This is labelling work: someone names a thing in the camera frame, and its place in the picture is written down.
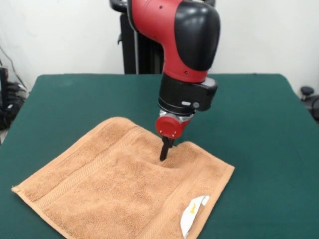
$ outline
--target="brown towel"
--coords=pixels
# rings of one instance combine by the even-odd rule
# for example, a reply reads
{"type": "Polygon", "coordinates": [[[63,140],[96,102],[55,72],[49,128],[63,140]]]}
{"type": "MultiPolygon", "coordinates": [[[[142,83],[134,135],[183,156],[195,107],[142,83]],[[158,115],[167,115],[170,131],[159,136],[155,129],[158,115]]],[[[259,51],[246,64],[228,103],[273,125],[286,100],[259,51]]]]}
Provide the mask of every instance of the brown towel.
{"type": "Polygon", "coordinates": [[[161,146],[110,118],[12,190],[66,238],[197,238],[234,167],[191,142],[160,162],[161,146]]]}

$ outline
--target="black cable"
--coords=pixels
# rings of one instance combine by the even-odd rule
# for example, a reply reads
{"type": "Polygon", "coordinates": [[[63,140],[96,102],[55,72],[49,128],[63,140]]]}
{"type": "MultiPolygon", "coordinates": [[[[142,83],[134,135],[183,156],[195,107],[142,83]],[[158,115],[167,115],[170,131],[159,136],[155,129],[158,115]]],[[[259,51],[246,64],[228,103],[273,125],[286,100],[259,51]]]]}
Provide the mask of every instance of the black cable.
{"type": "Polygon", "coordinates": [[[18,80],[19,80],[20,83],[23,85],[23,87],[25,87],[25,88],[27,89],[27,87],[25,86],[25,84],[23,83],[23,81],[21,80],[21,78],[19,77],[19,75],[16,73],[12,59],[6,54],[6,52],[3,50],[3,48],[2,48],[1,46],[0,46],[0,50],[1,50],[1,52],[5,55],[5,57],[10,61],[11,67],[12,67],[12,70],[13,70],[15,76],[18,78],[18,80]]]}

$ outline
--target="black equipment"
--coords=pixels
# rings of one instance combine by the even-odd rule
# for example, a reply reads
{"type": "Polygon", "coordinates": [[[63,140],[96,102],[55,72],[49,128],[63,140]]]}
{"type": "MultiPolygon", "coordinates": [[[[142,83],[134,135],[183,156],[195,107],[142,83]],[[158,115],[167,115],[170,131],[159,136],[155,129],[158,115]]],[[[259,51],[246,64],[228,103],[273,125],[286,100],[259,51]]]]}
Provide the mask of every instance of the black equipment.
{"type": "Polygon", "coordinates": [[[319,95],[313,95],[314,92],[312,87],[301,87],[302,102],[313,118],[319,123],[319,95]]]}

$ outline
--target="towel hem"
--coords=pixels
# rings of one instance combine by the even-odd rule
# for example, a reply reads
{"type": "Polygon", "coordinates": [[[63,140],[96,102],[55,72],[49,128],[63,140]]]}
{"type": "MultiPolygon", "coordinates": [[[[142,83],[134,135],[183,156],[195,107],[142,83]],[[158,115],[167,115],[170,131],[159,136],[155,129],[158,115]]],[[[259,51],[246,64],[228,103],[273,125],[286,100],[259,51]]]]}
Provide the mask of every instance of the towel hem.
{"type": "Polygon", "coordinates": [[[19,189],[19,187],[13,187],[11,189],[14,193],[16,193],[29,207],[31,207],[46,223],[48,223],[53,229],[59,232],[62,236],[67,239],[74,239],[65,229],[58,226],[52,219],[50,219],[34,202],[32,202],[23,192],[19,189]]]}

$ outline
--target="table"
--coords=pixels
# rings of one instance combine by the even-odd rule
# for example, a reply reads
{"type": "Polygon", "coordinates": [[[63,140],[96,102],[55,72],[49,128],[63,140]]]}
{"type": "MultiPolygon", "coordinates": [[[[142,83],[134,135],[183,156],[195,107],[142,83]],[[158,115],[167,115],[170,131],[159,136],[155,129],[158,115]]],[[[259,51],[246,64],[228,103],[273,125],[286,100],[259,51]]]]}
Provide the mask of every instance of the table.
{"type": "MultiPolygon", "coordinates": [[[[319,238],[319,128],[279,74],[213,75],[219,88],[179,141],[236,167],[200,239],[319,238]]],[[[0,238],[61,236],[13,185],[101,121],[155,132],[160,75],[40,76],[0,148],[0,238]]]]}

